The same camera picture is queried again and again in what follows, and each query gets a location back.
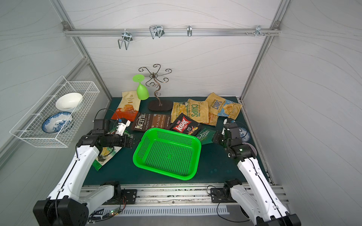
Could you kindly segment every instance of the black motor joint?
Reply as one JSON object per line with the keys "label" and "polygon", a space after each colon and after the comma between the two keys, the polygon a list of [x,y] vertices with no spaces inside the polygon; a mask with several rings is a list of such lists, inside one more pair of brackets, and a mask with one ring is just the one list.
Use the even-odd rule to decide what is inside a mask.
{"label": "black motor joint", "polygon": [[228,121],[229,123],[224,124],[224,134],[221,131],[217,131],[213,142],[223,146],[228,157],[236,162],[244,161],[245,158],[255,158],[256,155],[252,148],[247,144],[243,144],[237,123],[231,123],[231,119],[228,119]]}

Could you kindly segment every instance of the metal jewelry stand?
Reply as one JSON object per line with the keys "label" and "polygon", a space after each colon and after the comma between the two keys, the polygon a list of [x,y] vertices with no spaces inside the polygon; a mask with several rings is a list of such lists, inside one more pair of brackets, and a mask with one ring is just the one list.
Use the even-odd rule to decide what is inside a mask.
{"label": "metal jewelry stand", "polygon": [[141,67],[138,69],[138,71],[142,72],[144,71],[143,68],[145,68],[149,73],[150,73],[150,79],[146,82],[146,86],[148,87],[155,87],[157,88],[157,90],[155,91],[155,97],[158,100],[154,100],[151,101],[150,104],[148,105],[148,109],[150,109],[151,111],[171,111],[172,107],[173,107],[173,102],[172,101],[167,101],[167,100],[160,100],[159,96],[161,95],[161,93],[159,92],[161,89],[161,83],[166,83],[169,81],[168,78],[164,77],[163,81],[158,80],[158,76],[164,76],[166,74],[169,74],[172,72],[171,69],[166,69],[165,71],[167,72],[166,74],[162,74],[162,75],[158,75],[157,73],[159,72],[159,70],[161,69],[161,65],[160,64],[154,64],[153,67],[154,68],[158,68],[156,73],[151,73],[148,68],[146,67]]}

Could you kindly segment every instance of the black cable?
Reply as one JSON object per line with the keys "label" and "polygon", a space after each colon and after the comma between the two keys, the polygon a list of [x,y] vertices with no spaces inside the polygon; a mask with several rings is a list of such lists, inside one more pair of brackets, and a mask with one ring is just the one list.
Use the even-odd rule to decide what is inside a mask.
{"label": "black cable", "polygon": [[[273,198],[272,198],[272,196],[270,195],[270,193],[269,193],[268,189],[266,188],[266,186],[265,186],[265,184],[264,184],[263,180],[262,180],[262,179],[261,179],[261,177],[258,175],[258,172],[256,171],[256,168],[255,168],[255,165],[254,165],[253,161],[251,161],[251,163],[253,164],[253,167],[254,167],[254,170],[255,170],[256,175],[259,177],[259,179],[260,179],[261,183],[263,184],[263,186],[264,186],[264,188],[265,188],[266,192],[268,193],[268,195],[269,195],[269,197],[270,197],[271,202],[272,202],[272,203],[276,206],[276,204],[275,204],[275,202],[274,202],[274,199],[273,199]],[[280,213],[280,211],[279,211],[279,209],[278,209],[278,208],[277,208],[277,211],[279,212],[280,217],[282,218],[282,220],[283,220],[284,224],[286,225],[286,223],[285,223],[285,221],[284,221],[284,218],[283,218],[283,216],[282,216],[282,214]]]}
{"label": "black cable", "polygon": [[[207,189],[208,189],[209,187],[214,187],[214,188],[216,188],[216,187],[213,186],[213,185],[209,185],[209,186],[206,187],[206,193],[209,194],[209,195],[211,195],[211,193],[208,193],[208,192],[207,192]],[[221,203],[221,202],[219,202],[218,207],[216,208],[216,213],[217,213],[218,216],[221,217],[222,219],[227,220],[227,221],[230,221],[230,222],[235,222],[235,223],[242,223],[242,222],[250,221],[250,219],[249,219],[249,220],[246,220],[246,221],[232,221],[232,220],[228,220],[228,219],[226,219],[226,218],[223,218],[222,216],[219,215],[219,212],[218,212],[218,208],[219,208],[220,203]]]}
{"label": "black cable", "polygon": [[[100,111],[102,111],[102,110],[110,110],[110,111],[113,111],[113,110],[111,110],[111,109],[109,109],[109,108],[102,108],[102,109],[100,109],[97,113],[96,113],[96,116],[94,116],[94,120],[96,119],[96,117],[97,117],[97,115],[98,115],[98,113],[100,112]],[[118,119],[121,119],[120,117],[119,117],[119,115],[117,114],[117,112],[115,112],[115,111],[113,111],[116,115],[117,115],[117,117],[118,117]]]}
{"label": "black cable", "polygon": [[99,157],[100,157],[100,158],[105,158],[105,157],[109,156],[114,150],[115,150],[115,148],[113,147],[112,151],[110,151],[107,155],[105,155],[105,156],[99,156]]}
{"label": "black cable", "polygon": [[213,186],[213,185],[209,185],[209,186],[207,186],[207,188],[206,188],[206,193],[207,193],[207,194],[209,194],[209,195],[211,195],[211,193],[208,193],[208,192],[207,192],[207,190],[209,189],[209,187],[210,187],[210,186],[212,186],[212,187],[216,188],[216,187],[215,187],[215,186]]}
{"label": "black cable", "polygon": [[246,220],[246,221],[232,221],[232,220],[228,220],[228,219],[226,219],[226,218],[223,218],[222,216],[219,215],[219,212],[218,212],[218,208],[219,208],[220,203],[221,203],[221,202],[219,202],[218,207],[216,207],[216,213],[217,213],[218,216],[221,217],[222,219],[227,220],[227,221],[230,221],[230,222],[234,222],[234,223],[243,223],[243,222],[250,221],[250,219],[249,219],[249,220]]}
{"label": "black cable", "polygon": [[123,211],[123,209],[121,210],[121,202],[120,202],[120,201],[118,201],[117,199],[110,199],[110,200],[116,200],[116,201],[119,203],[119,210],[118,210],[115,214],[111,215],[110,217],[108,217],[108,218],[106,218],[106,219],[101,219],[101,220],[92,221],[92,222],[88,220],[89,223],[94,223],[94,222],[100,222],[100,221],[108,220],[108,219],[114,217],[117,213],[120,213],[120,212]]}
{"label": "black cable", "polygon": [[[66,179],[64,180],[63,182],[63,185],[60,187],[60,189],[62,189],[70,175],[70,173],[72,172],[75,164],[78,162],[78,151],[77,151],[77,146],[75,146],[75,154],[77,155],[77,159],[75,160],[75,163],[73,165],[73,167],[71,168],[71,170],[69,171],[69,174],[67,175]],[[56,214],[56,217],[58,218],[58,222],[59,222],[59,225],[60,225],[60,220],[59,220],[59,216],[58,216],[58,207],[56,206],[56,203],[58,202],[58,196],[60,194],[61,191],[58,192],[58,194],[56,195],[56,198],[55,198],[55,214]]]}
{"label": "black cable", "polygon": [[99,212],[101,212],[101,211],[103,211],[104,209],[100,209],[100,210],[97,210],[97,211],[95,211],[95,212],[93,212],[90,216],[89,216],[89,218],[92,218],[94,215],[96,215],[97,213],[99,213]]}
{"label": "black cable", "polygon": [[239,122],[239,121],[234,121],[234,122],[240,123],[240,124],[242,124],[243,126],[245,126],[245,129],[247,130],[247,132],[246,132],[245,135],[244,135],[243,137],[241,137],[241,138],[246,137],[246,135],[248,135],[248,132],[249,132],[248,127],[247,127],[244,123],[241,123],[241,122]]}
{"label": "black cable", "polygon": [[46,216],[49,217],[49,211],[51,209],[51,207],[54,205],[54,203],[52,202],[48,208],[48,211],[46,212]]}

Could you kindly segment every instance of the yellow chips bag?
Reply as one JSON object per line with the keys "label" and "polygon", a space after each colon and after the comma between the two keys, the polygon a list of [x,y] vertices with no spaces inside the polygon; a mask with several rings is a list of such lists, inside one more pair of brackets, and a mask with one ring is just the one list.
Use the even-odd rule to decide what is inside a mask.
{"label": "yellow chips bag", "polygon": [[203,124],[216,126],[216,123],[218,122],[218,118],[219,118],[219,116],[214,115],[213,113],[209,112],[209,122],[203,123]]}
{"label": "yellow chips bag", "polygon": [[209,106],[206,101],[191,100],[187,102],[174,102],[171,113],[171,122],[173,123],[181,113],[198,123],[209,122]]}
{"label": "yellow chips bag", "polygon": [[209,104],[209,112],[218,116],[226,116],[236,119],[239,115],[242,105],[211,93],[206,101]]}

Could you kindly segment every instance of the white bowl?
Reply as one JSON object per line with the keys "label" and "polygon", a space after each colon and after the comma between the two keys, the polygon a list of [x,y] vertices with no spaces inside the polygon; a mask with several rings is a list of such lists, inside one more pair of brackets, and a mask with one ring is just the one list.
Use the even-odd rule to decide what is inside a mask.
{"label": "white bowl", "polygon": [[61,111],[72,112],[82,101],[83,95],[80,93],[68,93],[61,96],[55,103],[56,108]]}

